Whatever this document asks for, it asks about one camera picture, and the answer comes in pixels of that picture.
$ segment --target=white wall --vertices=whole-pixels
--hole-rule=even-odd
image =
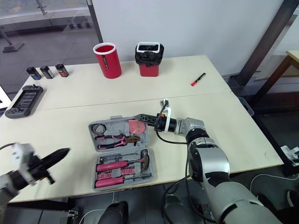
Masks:
[[[160,42],[164,57],[208,55],[222,75],[240,72],[283,0],[94,0],[105,42],[121,61],[140,41]]]

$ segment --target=marker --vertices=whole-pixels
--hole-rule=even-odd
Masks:
[[[195,84],[199,81],[199,80],[201,80],[201,78],[203,77],[203,76],[205,76],[205,72],[204,73],[202,73],[202,75],[198,78],[198,79],[196,79],[192,84],[191,84],[191,86],[195,86]]]

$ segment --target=pink screwdriver handle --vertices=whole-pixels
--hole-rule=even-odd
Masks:
[[[97,165],[97,172],[103,172],[106,170],[123,168],[123,167],[126,167],[127,164],[128,164],[127,161],[120,161],[120,162],[111,162],[109,164]]]
[[[124,182],[124,177],[116,177],[116,178],[110,178],[110,179],[105,179],[105,180],[100,180],[95,183],[96,188],[102,188],[102,187],[107,187],[107,186],[112,186],[116,184],[120,184]]]

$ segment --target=black battery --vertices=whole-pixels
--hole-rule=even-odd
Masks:
[[[26,71],[34,80],[40,80],[42,78],[42,76],[38,73],[35,67],[29,67],[26,69]]]
[[[55,66],[58,73],[62,76],[62,77],[67,77],[69,75],[69,73],[67,72],[65,66],[63,64],[58,64]]]
[[[46,78],[54,78],[54,74],[52,73],[52,71],[49,69],[48,66],[43,66],[40,68],[40,70]]]

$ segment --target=small trash bin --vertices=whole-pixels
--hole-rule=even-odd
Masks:
[[[164,47],[157,42],[139,42],[135,49],[135,60],[141,76],[157,77]]]

